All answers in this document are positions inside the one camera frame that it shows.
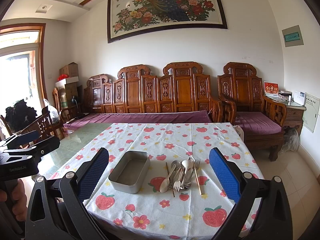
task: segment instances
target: human hand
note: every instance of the human hand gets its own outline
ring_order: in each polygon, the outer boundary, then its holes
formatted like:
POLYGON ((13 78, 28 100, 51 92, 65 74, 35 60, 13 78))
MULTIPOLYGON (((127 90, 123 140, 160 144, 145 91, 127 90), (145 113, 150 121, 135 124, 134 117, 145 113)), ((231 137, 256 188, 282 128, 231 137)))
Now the human hand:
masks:
MULTIPOLYGON (((21 179, 18 179, 18 184, 12 191, 12 198, 17 202, 12 207, 12 212, 16 216, 17 221, 25 221, 27 217, 27 196, 24 190, 24 184, 21 179)), ((7 194, 0 190, 0 201, 7 200, 7 194)))

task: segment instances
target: purple sofa cover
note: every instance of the purple sofa cover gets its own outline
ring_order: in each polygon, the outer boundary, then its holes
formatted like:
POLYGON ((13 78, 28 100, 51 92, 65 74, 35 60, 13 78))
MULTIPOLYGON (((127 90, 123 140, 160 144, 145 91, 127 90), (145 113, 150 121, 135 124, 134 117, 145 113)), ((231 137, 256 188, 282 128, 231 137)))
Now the purple sofa cover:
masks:
POLYGON ((63 126, 77 130, 87 123, 209 123, 212 122, 206 110, 185 113, 160 114, 89 114, 88 116, 65 123, 63 126))
POLYGON ((261 112, 237 112, 235 125, 239 125, 244 135, 268 135, 281 132, 281 126, 261 112))

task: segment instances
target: clear plastic bag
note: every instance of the clear plastic bag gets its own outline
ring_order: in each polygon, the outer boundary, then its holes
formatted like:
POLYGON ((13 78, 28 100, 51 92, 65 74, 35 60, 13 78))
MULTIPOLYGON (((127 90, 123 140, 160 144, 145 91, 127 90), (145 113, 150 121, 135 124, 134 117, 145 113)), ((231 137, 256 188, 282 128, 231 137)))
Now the clear plastic bag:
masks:
POLYGON ((285 153, 287 151, 297 151, 299 148, 299 135, 295 128, 289 128, 289 130, 285 133, 283 146, 280 150, 281 153, 285 153))
POLYGON ((58 110, 50 105, 47 99, 44 99, 44 105, 48 106, 48 110, 50 111, 50 117, 52 119, 52 123, 58 123, 60 122, 60 116, 58 113, 58 110))

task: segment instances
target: pile of utensils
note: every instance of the pile of utensils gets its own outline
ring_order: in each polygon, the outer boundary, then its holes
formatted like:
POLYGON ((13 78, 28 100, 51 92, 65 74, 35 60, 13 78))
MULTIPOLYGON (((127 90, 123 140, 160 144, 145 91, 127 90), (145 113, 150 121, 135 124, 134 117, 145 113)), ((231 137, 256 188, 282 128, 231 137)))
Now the pile of utensils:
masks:
POLYGON ((182 162, 175 160, 171 163, 171 171, 169 172, 168 164, 166 163, 168 177, 161 183, 160 192, 164 193, 168 189, 172 189, 172 194, 174 197, 174 193, 178 193, 180 190, 188 190, 191 186, 193 173, 195 173, 199 191, 201 194, 201 189, 196 172, 196 170, 199 168, 199 165, 200 159, 193 160, 189 157, 188 160, 184 160, 182 162))

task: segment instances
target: metal tray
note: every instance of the metal tray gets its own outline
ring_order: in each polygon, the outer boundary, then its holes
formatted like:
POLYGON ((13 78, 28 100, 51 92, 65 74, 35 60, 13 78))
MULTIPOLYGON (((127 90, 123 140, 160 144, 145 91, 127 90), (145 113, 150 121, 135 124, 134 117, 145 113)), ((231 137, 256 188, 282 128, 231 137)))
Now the metal tray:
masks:
POLYGON ((110 183, 116 190, 136 194, 141 188, 149 166, 148 153, 128 151, 110 173, 110 183))

